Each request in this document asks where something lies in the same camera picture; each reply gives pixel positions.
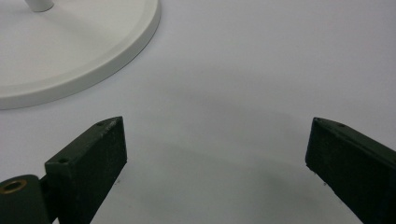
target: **white pole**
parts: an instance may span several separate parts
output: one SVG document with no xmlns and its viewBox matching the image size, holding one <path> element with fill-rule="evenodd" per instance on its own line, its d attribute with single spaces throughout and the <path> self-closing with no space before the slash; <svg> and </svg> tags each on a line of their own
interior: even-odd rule
<svg viewBox="0 0 396 224">
<path fill-rule="evenodd" d="M 43 12 L 53 7 L 52 0 L 25 0 L 33 12 Z"/>
</svg>

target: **white stand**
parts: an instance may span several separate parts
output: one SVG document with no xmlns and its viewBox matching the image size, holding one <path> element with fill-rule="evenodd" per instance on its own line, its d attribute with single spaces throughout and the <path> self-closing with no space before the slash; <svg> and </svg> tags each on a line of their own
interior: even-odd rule
<svg viewBox="0 0 396 224">
<path fill-rule="evenodd" d="M 161 15 L 158 0 L 26 2 L 48 8 L 16 0 L 0 8 L 0 109 L 54 101 L 111 76 L 147 45 Z"/>
</svg>

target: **white round base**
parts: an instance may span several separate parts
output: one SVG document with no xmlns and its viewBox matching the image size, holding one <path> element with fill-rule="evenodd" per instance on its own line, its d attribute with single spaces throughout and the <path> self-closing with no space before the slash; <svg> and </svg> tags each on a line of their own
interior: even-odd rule
<svg viewBox="0 0 396 224">
<path fill-rule="evenodd" d="M 158 0 L 24 1 L 0 7 L 0 109 L 39 105 L 83 91 L 130 62 L 160 21 Z"/>
</svg>

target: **screw hole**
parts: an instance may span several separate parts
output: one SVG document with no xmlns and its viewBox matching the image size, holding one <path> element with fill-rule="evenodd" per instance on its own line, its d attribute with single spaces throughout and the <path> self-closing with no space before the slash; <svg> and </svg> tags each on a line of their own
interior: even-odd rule
<svg viewBox="0 0 396 224">
<path fill-rule="evenodd" d="M 27 181 L 24 179 L 14 180 L 12 182 L 7 183 L 2 188 L 0 188 L 0 193 L 1 194 L 13 193 L 20 189 L 23 189 L 26 186 L 26 184 L 27 184 Z"/>
<path fill-rule="evenodd" d="M 59 163 L 67 163 L 69 161 L 69 159 L 67 158 L 62 158 L 60 160 L 58 160 Z"/>
</svg>

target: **white table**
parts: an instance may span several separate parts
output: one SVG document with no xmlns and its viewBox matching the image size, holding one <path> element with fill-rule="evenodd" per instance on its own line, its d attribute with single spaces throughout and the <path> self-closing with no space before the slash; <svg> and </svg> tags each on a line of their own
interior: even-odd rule
<svg viewBox="0 0 396 224">
<path fill-rule="evenodd" d="M 95 122 L 123 116 L 129 161 L 92 223 L 361 223 L 304 155 L 313 117 L 396 148 L 396 2 L 162 7 L 114 76 L 0 111 L 0 179 L 43 176 Z"/>
</svg>

